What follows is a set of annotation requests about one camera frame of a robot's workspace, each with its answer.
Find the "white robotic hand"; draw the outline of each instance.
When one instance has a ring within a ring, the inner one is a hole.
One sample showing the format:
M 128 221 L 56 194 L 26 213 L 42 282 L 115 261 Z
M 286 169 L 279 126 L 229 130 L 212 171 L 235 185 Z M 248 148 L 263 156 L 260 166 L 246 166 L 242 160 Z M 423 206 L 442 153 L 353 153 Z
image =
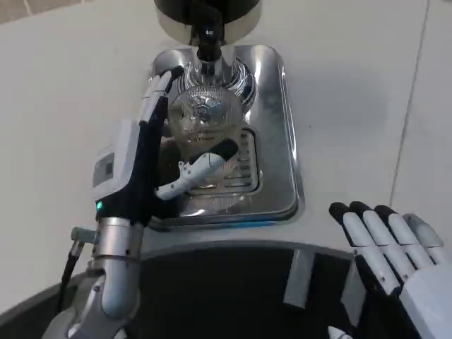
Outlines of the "white robotic hand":
M 436 232 L 416 215 L 402 217 L 387 206 L 372 210 L 355 201 L 333 203 L 329 211 L 354 249 L 368 292 L 395 299 L 419 338 L 450 338 L 452 266 Z M 332 339 L 338 335 L 345 334 L 330 331 Z

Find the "coffee machine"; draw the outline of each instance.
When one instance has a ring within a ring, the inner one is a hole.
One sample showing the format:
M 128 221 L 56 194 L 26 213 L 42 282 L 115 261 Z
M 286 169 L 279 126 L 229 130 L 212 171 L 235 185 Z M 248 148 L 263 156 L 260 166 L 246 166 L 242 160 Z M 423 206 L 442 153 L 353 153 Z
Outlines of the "coffee machine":
M 151 223 L 157 230 L 278 225 L 304 210 L 283 61 L 271 47 L 235 45 L 256 28 L 264 6 L 259 0 L 155 0 L 162 29 L 190 48 L 157 55 L 150 77 L 182 66 L 170 101 L 194 86 L 217 86 L 237 96 L 243 114 L 237 168 L 168 203 Z M 165 184 L 179 175 L 169 129 L 160 152 Z

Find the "robotic hand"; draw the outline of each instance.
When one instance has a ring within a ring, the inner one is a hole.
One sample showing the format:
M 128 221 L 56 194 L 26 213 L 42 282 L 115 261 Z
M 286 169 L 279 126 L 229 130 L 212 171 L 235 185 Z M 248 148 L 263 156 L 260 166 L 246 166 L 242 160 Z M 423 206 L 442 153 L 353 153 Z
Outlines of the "robotic hand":
M 180 178 L 157 187 L 157 163 L 162 128 L 167 118 L 167 94 L 182 67 L 149 82 L 139 121 L 124 120 L 116 141 L 104 148 L 93 174 L 97 230 L 75 228 L 74 241 L 61 279 L 57 316 L 44 339 L 125 338 L 122 328 L 138 309 L 139 268 L 143 228 L 159 201 L 189 190 L 238 151 L 225 139 L 208 152 L 179 163 Z M 73 304 L 64 311 L 64 290 L 85 243 L 94 245 L 87 278 L 79 286 Z
M 397 328 L 395 338 L 450 338 L 452 266 L 436 232 L 416 215 L 402 217 L 387 206 L 372 210 L 355 201 L 333 203 L 329 211 L 354 249 L 367 292 Z M 337 328 L 329 333 L 351 338 Z

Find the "robot finger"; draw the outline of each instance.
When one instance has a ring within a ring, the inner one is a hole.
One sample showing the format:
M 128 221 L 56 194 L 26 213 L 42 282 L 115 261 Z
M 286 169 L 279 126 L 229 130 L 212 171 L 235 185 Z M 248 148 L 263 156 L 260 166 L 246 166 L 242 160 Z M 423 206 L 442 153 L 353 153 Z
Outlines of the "robot finger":
M 404 248 L 416 269 L 420 270 L 434 265 L 433 260 L 401 215 L 383 205 L 375 207 L 374 210 L 395 237 L 397 243 Z
M 355 248 L 356 265 L 366 288 L 385 295 L 396 293 L 400 289 L 398 279 L 360 218 L 343 203 L 332 203 L 329 211 Z
M 405 283 L 415 273 L 415 268 L 403 248 L 397 243 L 388 228 L 374 210 L 361 201 L 350 204 L 350 210 L 356 213 L 369 230 L 376 245 L 391 264 L 399 280 Z
M 407 222 L 420 244 L 427 250 L 437 265 L 441 263 L 450 263 L 446 251 L 444 250 L 444 243 L 432 226 L 415 214 L 405 214 L 403 219 Z

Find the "metal grate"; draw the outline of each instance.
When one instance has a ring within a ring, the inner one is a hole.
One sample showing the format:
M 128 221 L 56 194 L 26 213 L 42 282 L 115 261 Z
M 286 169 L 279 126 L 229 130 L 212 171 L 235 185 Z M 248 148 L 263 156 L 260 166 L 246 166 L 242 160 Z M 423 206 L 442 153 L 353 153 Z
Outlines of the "metal grate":
M 259 186 L 256 144 L 253 133 L 242 130 L 236 168 L 216 183 L 201 182 L 189 193 L 194 196 L 252 192 Z

